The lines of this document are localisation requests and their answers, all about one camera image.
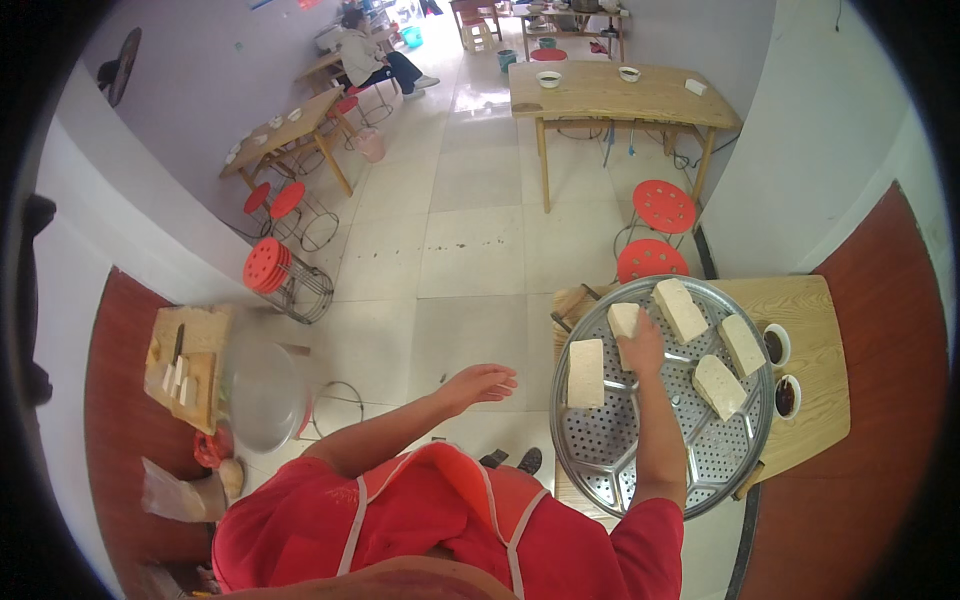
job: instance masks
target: pink bucket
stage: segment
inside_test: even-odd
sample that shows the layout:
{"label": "pink bucket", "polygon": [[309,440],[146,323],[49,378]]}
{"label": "pink bucket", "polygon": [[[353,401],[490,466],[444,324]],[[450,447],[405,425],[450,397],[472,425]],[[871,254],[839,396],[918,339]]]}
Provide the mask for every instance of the pink bucket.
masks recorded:
{"label": "pink bucket", "polygon": [[387,154],[387,150],[383,147],[383,138],[380,137],[380,132],[376,128],[367,127],[360,130],[353,138],[353,142],[367,162],[378,162]]}

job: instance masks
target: white jacket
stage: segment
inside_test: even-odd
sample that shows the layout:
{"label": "white jacket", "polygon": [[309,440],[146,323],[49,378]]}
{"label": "white jacket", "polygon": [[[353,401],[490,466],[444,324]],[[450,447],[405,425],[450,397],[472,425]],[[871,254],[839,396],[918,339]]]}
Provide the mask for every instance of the white jacket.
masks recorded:
{"label": "white jacket", "polygon": [[359,30],[344,29],[337,38],[337,50],[348,79],[357,87],[385,66],[380,59],[386,55]]}

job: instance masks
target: wall fan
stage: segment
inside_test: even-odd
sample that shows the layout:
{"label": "wall fan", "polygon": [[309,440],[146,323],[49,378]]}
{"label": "wall fan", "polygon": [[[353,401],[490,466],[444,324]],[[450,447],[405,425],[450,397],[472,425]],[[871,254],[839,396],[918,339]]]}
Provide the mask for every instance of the wall fan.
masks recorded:
{"label": "wall fan", "polygon": [[136,59],[136,50],[140,47],[140,36],[143,30],[133,28],[120,47],[120,56],[116,60],[108,60],[97,69],[97,85],[100,91],[107,90],[107,102],[111,107],[120,104],[123,92],[127,89],[127,80],[133,70],[133,60]]}

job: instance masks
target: dark pants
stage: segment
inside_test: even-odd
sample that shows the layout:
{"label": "dark pants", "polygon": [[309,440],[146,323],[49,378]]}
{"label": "dark pants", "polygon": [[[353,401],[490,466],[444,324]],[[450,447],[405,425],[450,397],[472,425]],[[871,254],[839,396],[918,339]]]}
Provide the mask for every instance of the dark pants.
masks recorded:
{"label": "dark pants", "polygon": [[426,10],[430,9],[434,14],[443,14],[444,12],[437,6],[436,0],[420,0],[420,8],[423,9],[423,16],[426,16]]}
{"label": "dark pants", "polygon": [[412,93],[414,91],[414,82],[418,80],[423,73],[410,62],[410,59],[399,52],[387,53],[387,61],[390,63],[390,66],[385,66],[379,71],[374,71],[373,74],[370,75],[370,78],[363,82],[363,85],[360,85],[360,87],[379,84],[393,77],[396,79],[396,82],[400,84],[400,90],[404,94]]}

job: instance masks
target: red plastic bag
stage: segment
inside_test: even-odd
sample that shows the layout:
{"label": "red plastic bag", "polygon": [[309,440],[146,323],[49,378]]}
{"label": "red plastic bag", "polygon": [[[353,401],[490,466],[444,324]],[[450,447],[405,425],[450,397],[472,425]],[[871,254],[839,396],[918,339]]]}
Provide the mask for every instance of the red plastic bag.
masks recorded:
{"label": "red plastic bag", "polygon": [[201,467],[217,468],[225,458],[233,456],[233,434],[222,424],[212,436],[198,431],[193,437],[193,458]]}

